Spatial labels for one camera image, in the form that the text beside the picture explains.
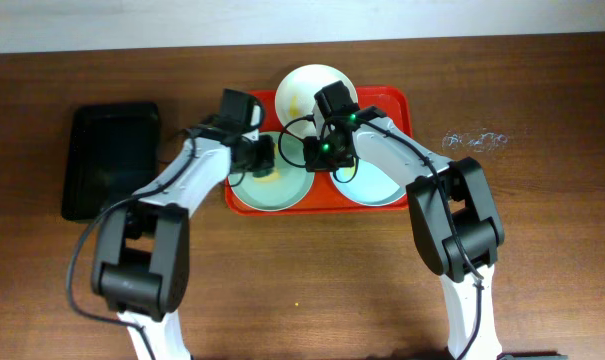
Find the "green and yellow sponge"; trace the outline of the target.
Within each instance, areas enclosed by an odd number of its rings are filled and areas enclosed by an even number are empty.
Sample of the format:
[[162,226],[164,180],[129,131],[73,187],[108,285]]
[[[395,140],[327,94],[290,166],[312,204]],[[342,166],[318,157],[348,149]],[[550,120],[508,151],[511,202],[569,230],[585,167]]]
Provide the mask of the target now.
[[280,174],[275,168],[273,168],[253,172],[252,176],[255,182],[267,183],[277,180],[280,177]]

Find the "pale green plate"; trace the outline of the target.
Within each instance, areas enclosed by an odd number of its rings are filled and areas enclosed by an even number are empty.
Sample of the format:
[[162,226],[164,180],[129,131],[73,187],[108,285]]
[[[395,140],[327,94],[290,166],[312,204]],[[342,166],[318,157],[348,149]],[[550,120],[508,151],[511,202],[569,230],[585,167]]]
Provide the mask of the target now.
[[310,191],[315,175],[304,168],[297,168],[286,162],[280,155],[279,148],[283,147],[285,157],[293,163],[303,162],[302,142],[290,134],[283,134],[278,142],[279,132],[265,132],[272,137],[275,148],[275,169],[280,177],[272,182],[258,183],[253,180],[252,173],[247,173],[242,181],[236,184],[240,174],[228,177],[231,187],[229,190],[241,203],[254,210],[275,212],[285,210],[300,202]]

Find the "light blue plate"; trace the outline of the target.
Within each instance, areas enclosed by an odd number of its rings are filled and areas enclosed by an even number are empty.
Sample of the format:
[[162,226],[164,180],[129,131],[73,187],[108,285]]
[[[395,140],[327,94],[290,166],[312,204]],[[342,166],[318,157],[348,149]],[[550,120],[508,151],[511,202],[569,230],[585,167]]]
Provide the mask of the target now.
[[353,167],[339,168],[330,179],[344,197],[364,206],[390,205],[406,195],[388,175],[364,160]]

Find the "white plate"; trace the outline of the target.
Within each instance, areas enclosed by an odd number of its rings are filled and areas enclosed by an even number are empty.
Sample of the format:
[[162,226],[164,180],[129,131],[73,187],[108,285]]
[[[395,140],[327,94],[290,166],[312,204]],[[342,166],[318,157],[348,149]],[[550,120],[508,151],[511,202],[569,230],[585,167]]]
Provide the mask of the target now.
[[320,126],[315,123],[318,113],[314,95],[323,87],[341,81],[349,90],[351,100],[358,102],[356,88],[351,80],[341,71],[328,65],[310,64],[299,67],[279,84],[275,95],[276,115],[282,127],[291,121],[310,115],[311,120],[301,120],[287,128],[291,135],[304,139],[318,135]]

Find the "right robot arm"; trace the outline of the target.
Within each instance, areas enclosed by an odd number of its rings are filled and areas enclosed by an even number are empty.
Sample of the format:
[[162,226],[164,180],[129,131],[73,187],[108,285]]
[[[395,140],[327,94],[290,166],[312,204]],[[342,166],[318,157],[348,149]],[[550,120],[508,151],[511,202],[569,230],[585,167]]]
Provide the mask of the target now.
[[317,133],[303,141],[307,171],[336,172],[365,161],[404,188],[415,246],[442,284],[449,354],[499,358],[491,291],[505,233],[479,162],[429,151],[383,110],[360,107],[341,81],[314,99]]

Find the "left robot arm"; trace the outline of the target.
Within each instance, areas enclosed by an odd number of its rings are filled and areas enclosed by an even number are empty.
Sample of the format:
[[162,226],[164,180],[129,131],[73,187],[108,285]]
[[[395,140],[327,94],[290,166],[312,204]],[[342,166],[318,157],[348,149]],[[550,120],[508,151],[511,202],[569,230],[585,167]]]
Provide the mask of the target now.
[[226,89],[220,110],[187,129],[177,157],[151,183],[98,216],[91,275],[95,294],[127,328],[140,359],[188,359],[178,307],[189,273],[190,219],[231,174],[269,172],[274,142],[259,132],[266,111]]

